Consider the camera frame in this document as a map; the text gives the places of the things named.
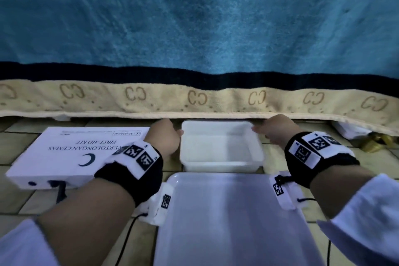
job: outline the forearm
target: forearm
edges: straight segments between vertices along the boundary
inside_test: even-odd
[[[373,172],[358,165],[334,165],[313,179],[310,191],[324,214],[328,218],[334,218],[352,196],[373,177]]]
[[[120,185],[94,179],[37,219],[62,266],[101,265],[135,208]]]

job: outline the white sleeve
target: white sleeve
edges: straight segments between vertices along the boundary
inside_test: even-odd
[[[0,239],[0,265],[59,266],[42,231],[32,219]]]
[[[385,174],[368,181],[321,230],[354,264],[399,264],[399,183]]]

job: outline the gold object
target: gold object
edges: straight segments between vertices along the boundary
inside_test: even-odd
[[[385,146],[391,147],[393,138],[381,133],[371,133],[369,137],[360,145],[360,149],[367,153],[375,153]]]

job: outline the beige fabric border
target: beige fabric border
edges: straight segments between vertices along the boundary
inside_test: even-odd
[[[204,91],[166,84],[0,81],[0,116],[243,119],[277,113],[292,119],[348,122],[399,135],[399,99],[361,90]]]

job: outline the wristband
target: wristband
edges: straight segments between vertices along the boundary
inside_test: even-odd
[[[151,198],[161,187],[163,159],[159,151],[147,142],[129,143],[104,163],[94,177],[122,186],[136,206]]]
[[[292,179],[306,188],[318,173],[333,165],[360,165],[351,149],[324,132],[296,134],[284,153]]]

